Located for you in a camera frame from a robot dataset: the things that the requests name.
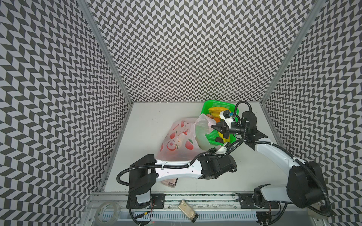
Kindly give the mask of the pink plastic bag fruit print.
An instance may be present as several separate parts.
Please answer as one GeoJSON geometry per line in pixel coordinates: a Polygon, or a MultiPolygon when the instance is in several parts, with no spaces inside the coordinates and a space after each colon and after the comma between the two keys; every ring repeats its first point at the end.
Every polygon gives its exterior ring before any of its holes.
{"type": "Polygon", "coordinates": [[[197,154],[211,148],[220,149],[221,144],[212,145],[206,138],[214,129],[216,121],[201,114],[198,118],[185,118],[174,122],[161,144],[156,159],[163,161],[190,161],[197,154]]]}

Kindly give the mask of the orange fake fruit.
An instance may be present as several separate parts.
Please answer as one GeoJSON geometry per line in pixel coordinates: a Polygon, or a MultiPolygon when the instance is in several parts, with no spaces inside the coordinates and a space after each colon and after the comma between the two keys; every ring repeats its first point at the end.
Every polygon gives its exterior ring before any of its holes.
{"type": "Polygon", "coordinates": [[[217,117],[215,117],[214,120],[216,121],[216,123],[219,123],[221,121],[220,118],[217,117]]]}

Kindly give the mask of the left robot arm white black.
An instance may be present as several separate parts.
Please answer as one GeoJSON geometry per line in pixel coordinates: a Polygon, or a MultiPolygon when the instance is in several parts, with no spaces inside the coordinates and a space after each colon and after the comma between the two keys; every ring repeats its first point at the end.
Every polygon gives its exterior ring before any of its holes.
{"type": "Polygon", "coordinates": [[[230,154],[200,153],[189,161],[163,161],[147,154],[119,172],[116,180],[128,187],[127,209],[146,209],[159,201],[151,194],[156,182],[180,178],[211,180],[236,171],[236,161],[230,154]]]}

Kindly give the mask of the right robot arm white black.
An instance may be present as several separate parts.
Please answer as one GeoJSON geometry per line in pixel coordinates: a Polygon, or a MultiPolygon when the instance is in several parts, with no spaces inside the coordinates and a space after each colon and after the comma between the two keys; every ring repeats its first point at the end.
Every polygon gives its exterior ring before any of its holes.
{"type": "Polygon", "coordinates": [[[254,189],[253,202],[258,208],[267,202],[292,203],[303,209],[330,217],[333,214],[321,167],[315,162],[306,162],[273,143],[257,129],[257,118],[246,111],[239,118],[228,109],[214,113],[218,121],[212,128],[228,139],[231,135],[241,138],[234,144],[244,143],[276,164],[288,177],[285,185],[265,184],[254,189]]]}

